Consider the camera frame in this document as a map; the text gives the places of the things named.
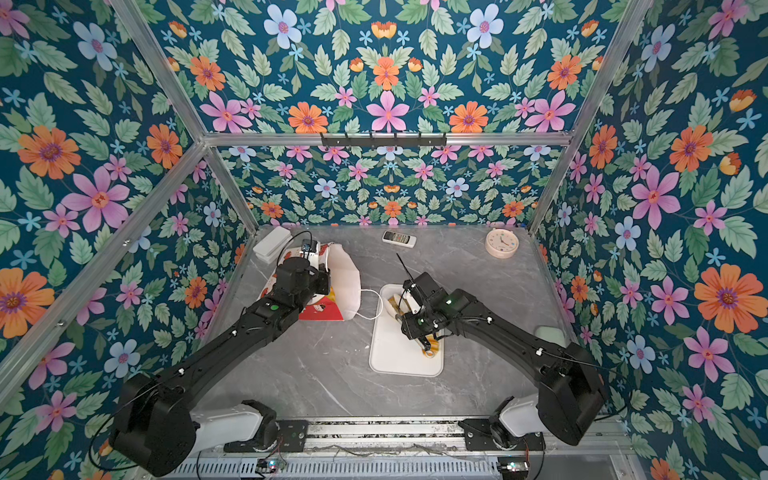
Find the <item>red white paper bag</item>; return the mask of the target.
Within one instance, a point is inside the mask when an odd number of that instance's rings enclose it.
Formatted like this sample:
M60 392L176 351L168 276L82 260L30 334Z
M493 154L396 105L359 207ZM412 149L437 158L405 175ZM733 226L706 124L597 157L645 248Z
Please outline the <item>red white paper bag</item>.
M344 248L334 242L312 241L312 246L307 246L307 243L309 240L301 246L286 246L275 257L275 269L260 297L264 298L274 290L280 265L289 258L305 258L310 267L326 275L327 287L322 287L319 293L311 297L298 316L300 321L348 321L356 316L366 320L379 318L385 311L384 301L377 291L362 287L360 272ZM361 312L362 296L366 292L376 296L373 316L366 316Z

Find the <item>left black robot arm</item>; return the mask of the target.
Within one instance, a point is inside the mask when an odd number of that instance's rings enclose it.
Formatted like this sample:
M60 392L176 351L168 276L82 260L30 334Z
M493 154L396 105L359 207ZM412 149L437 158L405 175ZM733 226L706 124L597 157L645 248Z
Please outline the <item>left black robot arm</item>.
M276 341L305 308L330 292L330 272L314 239L275 269L267 295L187 359L153 376L136 375L122 387L109 434L110 446L155 477L194 453L233 442L256 450L277 440L276 413L255 400L202 411L199 401L255 351Z

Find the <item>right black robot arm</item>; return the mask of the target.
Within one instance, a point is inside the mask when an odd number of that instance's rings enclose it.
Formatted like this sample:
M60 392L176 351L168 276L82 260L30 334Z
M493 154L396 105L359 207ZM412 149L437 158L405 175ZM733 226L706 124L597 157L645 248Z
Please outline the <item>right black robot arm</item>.
M536 386L536 393L509 397L489 417L489 435L504 449L536 433L577 446L608 400L600 366L586 349L539 338L464 290L446 292L428 273L405 281L396 305L401 332L424 351L431 349L430 335L445 331L487 348Z

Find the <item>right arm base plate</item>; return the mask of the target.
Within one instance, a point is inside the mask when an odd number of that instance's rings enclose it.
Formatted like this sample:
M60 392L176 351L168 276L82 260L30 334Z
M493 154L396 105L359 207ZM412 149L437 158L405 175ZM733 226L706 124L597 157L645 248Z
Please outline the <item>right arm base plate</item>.
M499 422L487 418L466 418L458 422L468 451L544 451L546 443L541 433L517 437Z

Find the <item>yellow croissant bread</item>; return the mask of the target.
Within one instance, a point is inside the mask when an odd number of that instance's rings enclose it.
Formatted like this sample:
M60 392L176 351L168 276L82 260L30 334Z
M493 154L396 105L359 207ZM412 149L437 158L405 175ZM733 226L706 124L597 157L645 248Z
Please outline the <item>yellow croissant bread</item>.
M394 294L391 296L385 305L387 313L398 321L410 312L410 306L408 302L403 298L401 294Z

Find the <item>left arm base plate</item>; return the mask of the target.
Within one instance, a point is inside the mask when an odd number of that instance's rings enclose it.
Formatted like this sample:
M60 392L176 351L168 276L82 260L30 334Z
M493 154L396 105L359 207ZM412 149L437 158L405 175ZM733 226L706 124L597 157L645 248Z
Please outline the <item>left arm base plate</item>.
M224 445L226 453L300 453L308 438L307 420L271 420L255 436Z

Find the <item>long twisted bread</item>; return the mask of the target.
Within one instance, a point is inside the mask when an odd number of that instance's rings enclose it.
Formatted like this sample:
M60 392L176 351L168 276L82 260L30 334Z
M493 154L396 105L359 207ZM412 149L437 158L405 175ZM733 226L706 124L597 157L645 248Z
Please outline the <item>long twisted bread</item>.
M420 339L422 344L422 354L426 358L434 358L440 352L440 338L434 334L429 334Z

